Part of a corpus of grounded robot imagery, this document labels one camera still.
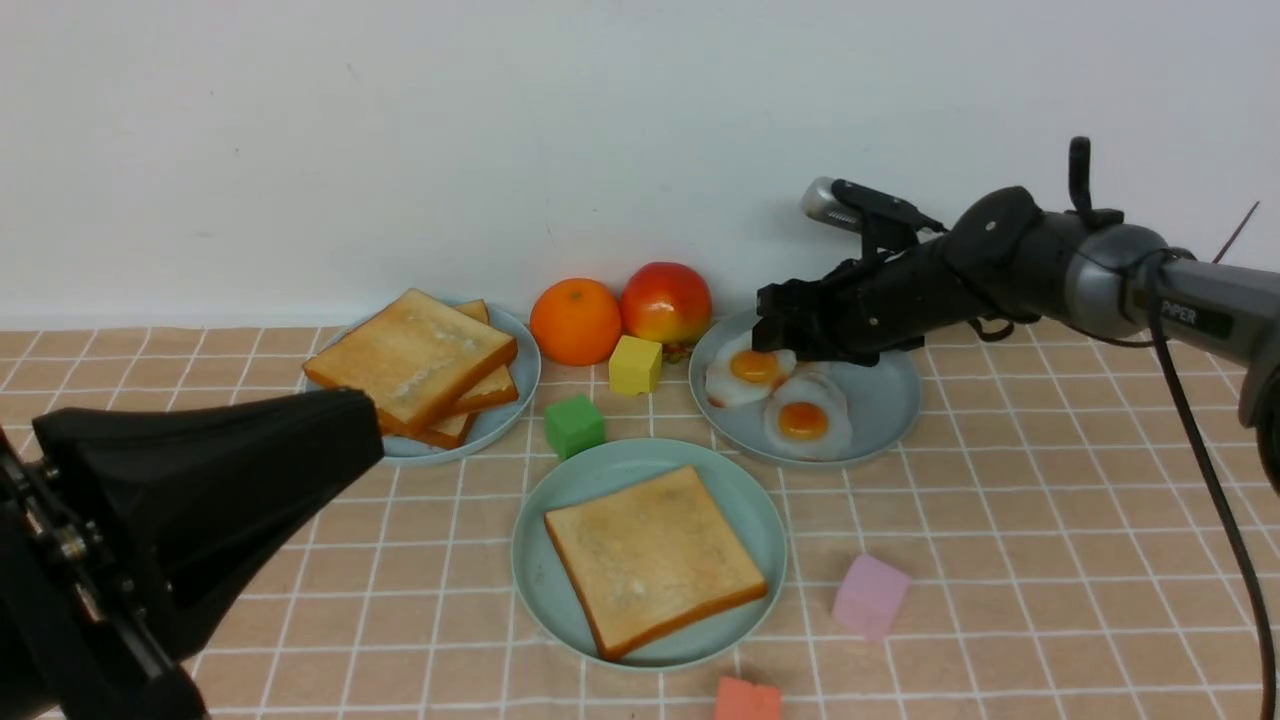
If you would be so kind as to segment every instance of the stack of toast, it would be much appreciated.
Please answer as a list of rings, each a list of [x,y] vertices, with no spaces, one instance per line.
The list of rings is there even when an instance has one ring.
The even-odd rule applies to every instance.
[[[453,450],[476,415],[520,397],[516,338],[474,300],[451,307],[410,290],[302,365],[320,387],[364,391],[384,434]]]

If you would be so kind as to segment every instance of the orange cube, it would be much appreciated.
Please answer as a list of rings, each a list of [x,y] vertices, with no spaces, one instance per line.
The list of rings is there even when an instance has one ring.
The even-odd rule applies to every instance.
[[[778,720],[781,716],[782,693],[778,688],[721,678],[714,720]]]

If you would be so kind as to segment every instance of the egg yolk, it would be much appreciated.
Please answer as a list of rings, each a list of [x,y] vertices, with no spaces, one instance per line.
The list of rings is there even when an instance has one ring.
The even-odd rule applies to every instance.
[[[778,377],[778,359],[772,352],[744,350],[733,355],[728,369],[740,380],[764,384]]]
[[[778,411],[778,432],[791,439],[818,439],[827,424],[827,414],[813,402],[788,402]]]

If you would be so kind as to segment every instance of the green cube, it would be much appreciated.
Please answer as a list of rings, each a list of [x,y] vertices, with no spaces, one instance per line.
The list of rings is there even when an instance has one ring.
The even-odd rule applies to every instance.
[[[604,443],[604,415],[585,395],[547,406],[547,443],[561,460]]]

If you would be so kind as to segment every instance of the yellow cube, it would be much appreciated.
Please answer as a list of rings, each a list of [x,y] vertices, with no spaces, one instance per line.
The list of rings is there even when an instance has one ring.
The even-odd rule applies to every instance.
[[[618,395],[653,392],[660,374],[662,343],[622,336],[609,357],[609,389]]]

